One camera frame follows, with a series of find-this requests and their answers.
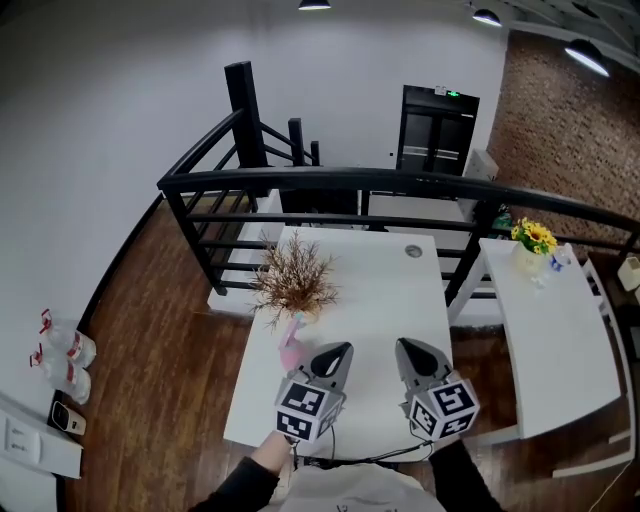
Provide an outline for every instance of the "white wall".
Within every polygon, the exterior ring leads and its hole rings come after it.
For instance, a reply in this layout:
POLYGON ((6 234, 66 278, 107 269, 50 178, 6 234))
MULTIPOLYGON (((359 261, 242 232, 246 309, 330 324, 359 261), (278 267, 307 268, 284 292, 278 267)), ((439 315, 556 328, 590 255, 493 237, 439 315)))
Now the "white wall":
POLYGON ((261 116, 279 130, 287 117, 301 117, 306 143, 320 141, 323 164, 395 168, 405 84, 480 97, 471 147, 486 147, 505 34, 460 5, 335 0, 316 12, 288 0, 258 5, 253 65, 261 116))
MULTIPOLYGON (((332 3, 58 0, 0 27, 3 396, 46 416, 52 391, 28 368, 40 312, 80 317, 157 180, 230 112, 224 65, 252 60, 263 120, 286 133, 302 117, 325 164, 395 165, 404 84, 480 96, 472 145, 486 146, 499 31, 422 0, 332 3)), ((51 480, 11 494, 12 471, 0 464, 0 504, 41 510, 51 480)))

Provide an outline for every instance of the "black sleeve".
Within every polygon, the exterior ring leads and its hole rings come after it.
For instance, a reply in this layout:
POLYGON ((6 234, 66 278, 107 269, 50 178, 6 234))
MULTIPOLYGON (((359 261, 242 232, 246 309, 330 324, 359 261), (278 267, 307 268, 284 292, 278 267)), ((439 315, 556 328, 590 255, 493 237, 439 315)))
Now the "black sleeve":
POLYGON ((438 450, 429 460, 436 481, 436 497, 447 512, 504 512, 491 496, 462 441, 438 450))
POLYGON ((254 512, 269 504, 280 480, 253 459, 245 457, 206 501, 190 512, 241 510, 254 512))

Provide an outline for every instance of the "black metal railing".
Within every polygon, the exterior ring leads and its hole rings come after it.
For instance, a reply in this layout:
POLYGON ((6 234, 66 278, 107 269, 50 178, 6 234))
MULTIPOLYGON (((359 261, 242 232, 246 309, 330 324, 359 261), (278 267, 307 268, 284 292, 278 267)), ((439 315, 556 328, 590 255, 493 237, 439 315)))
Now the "black metal railing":
MULTIPOLYGON (((464 250, 438 249, 441 258, 459 258, 454 272, 443 272, 443 280, 449 284, 445 291, 447 304, 451 304, 473 263, 480 253, 480 238, 492 234, 509 235, 505 229, 493 228, 493 221, 501 205, 520 206, 554 212, 561 215, 596 222, 621 229, 628 233, 624 244, 610 240, 588 239, 556 234, 559 241, 619 251, 621 256, 640 253, 636 241, 640 235, 640 222, 623 215, 588 205, 581 201, 546 192, 507 187, 495 182, 439 175, 424 172, 405 172, 395 169, 365 169, 348 167, 319 167, 318 143, 311 143, 311 153, 304 150, 300 119, 289 120, 289 137, 278 133, 260 121, 255 99, 251 64, 233 64, 225 68, 231 97, 232 114, 200 140, 158 182, 173 213, 196 255, 205 275, 218 294, 226 295, 228 288, 251 289, 251 284, 223 279, 225 270, 254 271, 259 265, 229 262, 233 249, 264 250, 266 242, 258 240, 235 240, 237 230, 228 229, 230 224, 242 226, 249 222, 286 224, 346 224, 383 229, 388 226, 461 231, 470 234, 464 250), (226 133, 233 130, 235 145, 212 171, 189 174, 195 164, 226 133), (274 137, 289 146, 291 154, 264 144, 262 133, 274 137), (237 152, 240 168, 222 170, 231 156, 237 152), (293 163, 292 167, 269 167, 266 155, 274 154, 293 163), (312 166, 307 166, 309 157, 312 166), (317 213, 258 213, 256 196, 266 195, 271 189, 361 191, 360 214, 335 215, 317 213), (206 211, 195 211, 198 201, 207 192, 215 191, 217 199, 206 211), (234 193, 230 208, 222 211, 224 199, 234 193), (424 218, 382 217, 369 215, 369 195, 376 193, 401 194, 406 197, 473 199, 478 204, 474 222, 458 222, 424 218), (193 196, 185 205, 182 194, 193 196), (243 211, 243 199, 249 198, 248 210, 243 211), (219 225, 214 239, 203 237, 207 226, 219 225)), ((476 293, 472 297, 494 297, 488 293, 476 293)))
MULTIPOLYGON (((250 212, 258 211, 257 197, 266 196, 268 189, 264 188, 235 188, 222 187, 212 189, 203 187, 197 190, 177 191, 172 186, 165 186, 179 176, 193 176, 201 173, 189 173, 204 156, 230 131, 233 132, 235 143, 210 172, 220 172, 237 155, 240 168, 265 168, 267 153, 284 158, 294 166, 307 165, 305 156, 311 159, 313 165, 320 165, 320 150, 317 141, 311 143, 311 153, 305 151, 302 140, 302 122, 299 118, 289 120, 289 137, 285 137, 270 126, 260 121, 258 103, 253 83, 253 73, 250 62, 240 62, 225 68, 227 87, 231 101, 232 112, 216 125, 209 133, 200 139, 158 183, 173 211, 178 225, 182 230, 189 246, 193 250, 198 263, 207 278, 219 294, 225 295, 226 288, 221 285, 222 273, 226 269, 237 268, 238 264, 229 263, 231 251, 242 244, 234 239, 238 229, 233 229, 230 223, 224 222, 218 226, 208 238, 209 226, 217 221, 193 221, 193 215, 215 216, 220 214, 245 214, 248 206, 250 212), (268 146, 264 143, 263 132, 277 140, 284 142, 290 148, 291 154, 268 146), (206 208, 202 199, 214 196, 213 203, 206 208)), ((244 244, 245 249, 258 248, 252 244, 244 244)))

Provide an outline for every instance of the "ceiling light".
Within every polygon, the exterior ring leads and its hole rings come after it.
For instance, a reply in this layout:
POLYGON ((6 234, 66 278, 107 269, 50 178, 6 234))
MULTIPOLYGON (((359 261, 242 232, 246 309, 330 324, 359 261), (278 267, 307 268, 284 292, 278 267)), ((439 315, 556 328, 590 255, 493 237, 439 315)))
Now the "ceiling light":
POLYGON ((300 2, 300 7, 298 7, 301 11, 317 11, 320 9, 331 9, 331 4, 329 4, 329 0, 302 0, 300 2))
POLYGON ((609 76, 609 72, 603 66, 602 53, 589 41, 574 39, 564 50, 580 64, 584 64, 602 76, 609 76))
POLYGON ((500 23, 500 18, 489 9, 478 9, 476 13, 473 15, 474 20, 481 21, 482 23, 486 23, 487 25, 491 25, 493 27, 501 27, 502 23, 500 23))

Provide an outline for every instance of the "plastic bottle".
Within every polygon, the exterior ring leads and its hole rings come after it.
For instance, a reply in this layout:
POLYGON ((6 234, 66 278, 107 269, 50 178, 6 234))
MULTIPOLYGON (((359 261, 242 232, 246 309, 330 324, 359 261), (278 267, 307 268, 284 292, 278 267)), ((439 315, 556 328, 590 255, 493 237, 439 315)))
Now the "plastic bottle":
POLYGON ((39 366, 54 389, 66 393, 78 404, 86 404, 89 400, 91 377, 63 354, 54 350, 43 352, 40 344, 40 350, 29 357, 29 366, 39 366))
POLYGON ((555 272, 560 272, 564 267, 571 265, 571 252, 569 244, 559 246, 551 256, 551 268, 555 272))
POLYGON ((70 320, 55 320, 51 311, 42 312, 42 329, 53 348, 66 354, 77 366, 88 368, 96 357, 96 344, 91 338, 76 331, 75 325, 70 320))

